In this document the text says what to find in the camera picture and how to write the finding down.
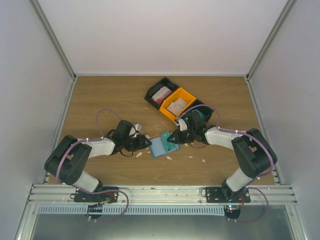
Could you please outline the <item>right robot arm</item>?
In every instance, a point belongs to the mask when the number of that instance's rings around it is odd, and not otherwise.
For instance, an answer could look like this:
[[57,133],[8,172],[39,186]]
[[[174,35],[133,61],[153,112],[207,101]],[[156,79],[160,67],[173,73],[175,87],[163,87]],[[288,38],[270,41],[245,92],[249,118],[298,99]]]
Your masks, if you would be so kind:
[[178,120],[178,128],[167,141],[173,144],[197,141],[234,151],[239,167],[221,184],[221,196],[228,203],[234,202],[240,191],[255,179],[265,176],[266,171],[273,171],[278,161],[277,155],[258,129],[238,131],[207,125],[196,111],[188,112],[185,118]]

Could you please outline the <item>blue card holder wallet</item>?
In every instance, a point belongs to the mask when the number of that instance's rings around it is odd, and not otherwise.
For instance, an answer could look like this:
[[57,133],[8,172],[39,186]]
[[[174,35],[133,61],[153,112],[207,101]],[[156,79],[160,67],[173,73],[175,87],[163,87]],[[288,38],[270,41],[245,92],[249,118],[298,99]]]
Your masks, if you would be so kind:
[[179,144],[167,141],[170,135],[171,132],[166,131],[162,133],[160,137],[150,140],[151,145],[148,147],[148,149],[153,159],[171,154],[181,149]]

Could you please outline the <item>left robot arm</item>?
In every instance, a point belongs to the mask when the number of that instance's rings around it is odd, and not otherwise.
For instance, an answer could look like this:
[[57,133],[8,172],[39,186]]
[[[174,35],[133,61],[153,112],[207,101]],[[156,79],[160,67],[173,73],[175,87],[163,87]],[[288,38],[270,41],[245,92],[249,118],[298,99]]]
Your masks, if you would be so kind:
[[99,138],[66,135],[46,160],[44,169],[58,182],[81,189],[90,201],[98,202],[103,197],[103,189],[99,187],[100,181],[85,171],[88,159],[148,148],[152,142],[141,134],[141,128],[140,124],[121,120],[115,129]]

